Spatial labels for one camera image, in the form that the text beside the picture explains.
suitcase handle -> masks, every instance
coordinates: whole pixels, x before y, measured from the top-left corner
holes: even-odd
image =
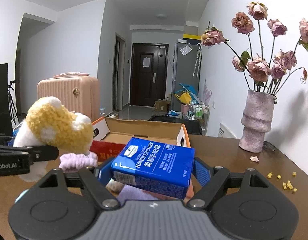
[[[57,77],[77,77],[77,76],[89,76],[89,74],[82,73],[82,72],[66,72],[66,73],[61,73],[59,75],[53,76],[53,78],[57,78]]]

brown table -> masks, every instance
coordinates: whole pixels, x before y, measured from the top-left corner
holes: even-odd
[[[308,176],[289,158],[279,150],[275,150],[275,152],[268,150],[256,154],[259,158],[259,163],[255,163],[249,159],[251,153],[238,147],[238,139],[197,135],[190,135],[189,138],[191,147],[195,148],[196,156],[209,166],[221,165],[232,172],[244,172],[246,168],[252,167],[265,176],[272,172],[274,176],[271,183],[283,191],[286,197],[295,204],[299,212],[299,223],[292,239],[308,240]],[[58,165],[58,159],[49,162],[46,170],[58,167]],[[297,172],[296,177],[292,176],[293,171]],[[282,175],[281,180],[276,178],[278,174]],[[298,189],[295,194],[292,194],[289,190],[284,191],[282,189],[283,181],[288,179]],[[8,211],[14,204],[16,197],[33,184],[20,180],[18,176],[0,177],[0,234],[5,240],[15,239],[7,222]],[[193,180],[193,186],[194,192],[201,188],[195,180]]]
[[[195,155],[211,167],[220,165],[231,172],[244,172],[246,168],[251,167],[264,176],[272,172],[270,182],[294,203],[299,212],[298,226],[292,239],[308,240],[308,176],[282,152],[276,149],[274,152],[266,150],[259,154],[251,154],[238,147],[239,139],[189,135],[189,140],[191,147],[195,148]],[[257,155],[259,163],[252,162],[249,159],[251,155]],[[296,177],[292,176],[293,171],[296,171]],[[282,183],[288,179],[297,188],[295,194],[282,188]],[[194,192],[201,188],[195,180],[193,186]]]

vase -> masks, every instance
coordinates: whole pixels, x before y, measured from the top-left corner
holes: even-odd
[[[274,96],[267,93],[248,90],[246,106],[241,123],[244,125],[239,146],[252,153],[260,153],[265,133],[272,127]]]

pink suitcase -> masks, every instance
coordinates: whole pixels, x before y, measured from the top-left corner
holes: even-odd
[[[92,122],[99,118],[100,84],[97,78],[85,73],[63,73],[42,80],[37,96],[57,97],[69,110],[88,116]]]

gray refrigerator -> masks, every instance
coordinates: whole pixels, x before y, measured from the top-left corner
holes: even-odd
[[[180,112],[180,102],[173,96],[173,93],[182,89],[179,83],[192,85],[198,93],[200,73],[197,75],[197,69],[193,76],[195,62],[197,57],[198,45],[190,45],[192,50],[185,56],[181,53],[180,48],[185,45],[184,43],[176,42],[174,49],[174,69],[173,69],[173,83],[172,83],[172,96],[170,109]]]

